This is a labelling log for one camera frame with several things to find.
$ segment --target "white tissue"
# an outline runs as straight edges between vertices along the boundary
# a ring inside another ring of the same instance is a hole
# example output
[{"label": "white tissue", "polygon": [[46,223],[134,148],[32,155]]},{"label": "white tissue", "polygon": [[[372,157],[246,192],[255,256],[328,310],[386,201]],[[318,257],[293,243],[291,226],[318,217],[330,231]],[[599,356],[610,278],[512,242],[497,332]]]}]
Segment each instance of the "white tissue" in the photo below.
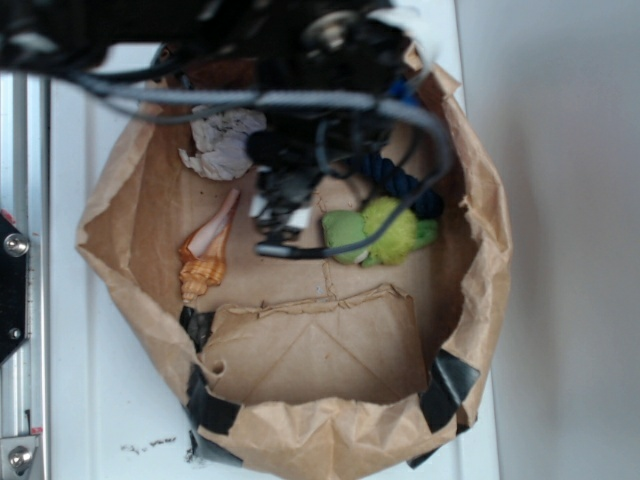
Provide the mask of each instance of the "white tissue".
[{"label": "white tissue", "polygon": [[[198,106],[194,113],[208,108]],[[245,151],[245,143],[253,132],[267,128],[262,112],[235,108],[211,117],[191,122],[191,132],[198,152],[190,157],[185,150],[178,150],[185,166],[198,175],[212,180],[233,180],[246,173],[251,159]]]}]

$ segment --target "white surface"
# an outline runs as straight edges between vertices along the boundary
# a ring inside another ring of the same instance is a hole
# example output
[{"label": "white surface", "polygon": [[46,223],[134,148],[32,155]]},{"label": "white surface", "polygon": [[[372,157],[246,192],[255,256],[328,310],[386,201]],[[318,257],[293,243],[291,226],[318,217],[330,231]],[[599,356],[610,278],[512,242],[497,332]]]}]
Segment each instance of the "white surface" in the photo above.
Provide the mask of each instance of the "white surface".
[{"label": "white surface", "polygon": [[504,480],[637,479],[640,3],[458,0],[469,117],[506,183]]},{"label": "white surface", "polygon": [[[435,3],[432,18],[439,18],[437,23],[447,32],[440,63],[457,74],[460,66],[453,3]],[[147,62],[152,53],[144,47],[118,49],[112,65],[136,66]],[[74,251],[75,228],[84,203],[124,124],[125,119],[107,112],[77,89],[54,84],[53,479],[269,478],[221,464],[185,461],[190,446],[189,424],[181,406],[153,369],[104,285]],[[416,471],[401,464],[373,478],[498,479],[490,390],[474,429],[442,448]],[[175,440],[150,445],[167,438]]]}]

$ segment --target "gray wall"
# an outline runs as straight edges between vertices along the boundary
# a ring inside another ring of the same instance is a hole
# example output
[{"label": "gray wall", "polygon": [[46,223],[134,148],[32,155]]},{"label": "gray wall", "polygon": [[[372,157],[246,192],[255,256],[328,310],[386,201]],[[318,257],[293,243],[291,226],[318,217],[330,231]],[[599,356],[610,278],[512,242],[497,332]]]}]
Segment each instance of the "gray wall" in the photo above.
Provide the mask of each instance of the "gray wall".
[{"label": "gray wall", "polygon": [[640,2],[457,8],[515,241],[493,368],[502,479],[640,478]]}]

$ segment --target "stuffed animal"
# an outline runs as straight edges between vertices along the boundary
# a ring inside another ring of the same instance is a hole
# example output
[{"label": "stuffed animal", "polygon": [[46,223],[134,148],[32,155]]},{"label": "stuffed animal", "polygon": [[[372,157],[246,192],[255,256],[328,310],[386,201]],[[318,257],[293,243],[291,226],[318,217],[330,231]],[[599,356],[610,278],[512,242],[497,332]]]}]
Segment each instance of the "stuffed animal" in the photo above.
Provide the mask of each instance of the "stuffed animal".
[{"label": "stuffed animal", "polygon": [[[326,213],[322,217],[326,244],[340,247],[365,239],[384,223],[399,203],[397,198],[381,197],[372,201],[362,213],[347,210]],[[432,243],[437,234],[435,220],[418,220],[411,210],[405,210],[373,245],[334,258],[345,265],[362,263],[363,267],[399,265],[410,252]]]}]

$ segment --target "spiral shell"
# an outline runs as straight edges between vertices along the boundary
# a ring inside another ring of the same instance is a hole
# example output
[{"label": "spiral shell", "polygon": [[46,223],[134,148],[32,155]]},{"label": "spiral shell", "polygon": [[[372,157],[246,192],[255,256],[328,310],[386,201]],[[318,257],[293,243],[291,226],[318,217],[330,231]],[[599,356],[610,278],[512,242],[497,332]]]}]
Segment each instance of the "spiral shell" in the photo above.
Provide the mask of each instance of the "spiral shell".
[{"label": "spiral shell", "polygon": [[227,271],[226,245],[240,192],[232,189],[211,220],[193,232],[179,249],[182,300],[189,303],[218,286]]}]

